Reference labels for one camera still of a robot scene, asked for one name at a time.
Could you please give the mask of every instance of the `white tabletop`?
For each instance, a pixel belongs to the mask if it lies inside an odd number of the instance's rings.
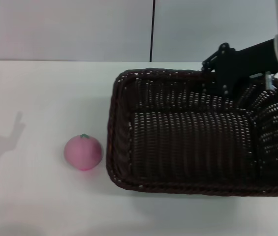
[[[126,69],[200,63],[0,61],[0,236],[278,236],[278,198],[126,191],[105,160],[63,160],[71,137],[106,148],[112,84]]]

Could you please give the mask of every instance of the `black object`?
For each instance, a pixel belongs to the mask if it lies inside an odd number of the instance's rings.
[[[228,43],[223,43],[218,51],[202,64],[204,77],[211,75],[211,72],[215,70],[216,80],[211,84],[209,92],[219,96],[233,97],[235,95],[233,88],[236,83],[251,75],[266,72],[278,73],[274,39],[240,51],[230,48]]]

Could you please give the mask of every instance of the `white wall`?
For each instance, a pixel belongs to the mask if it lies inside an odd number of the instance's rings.
[[[203,61],[277,34],[275,0],[156,0],[153,61]]]
[[[0,0],[0,59],[148,61],[151,0]]]

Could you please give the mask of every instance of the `wicker basket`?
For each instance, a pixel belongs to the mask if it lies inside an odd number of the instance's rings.
[[[207,93],[198,71],[144,69],[114,84],[107,170],[141,192],[278,196],[278,79],[236,100]]]

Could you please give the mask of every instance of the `toy peach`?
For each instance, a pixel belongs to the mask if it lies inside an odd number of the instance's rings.
[[[102,160],[101,145],[94,137],[86,134],[78,135],[66,143],[64,157],[76,169],[87,171]]]

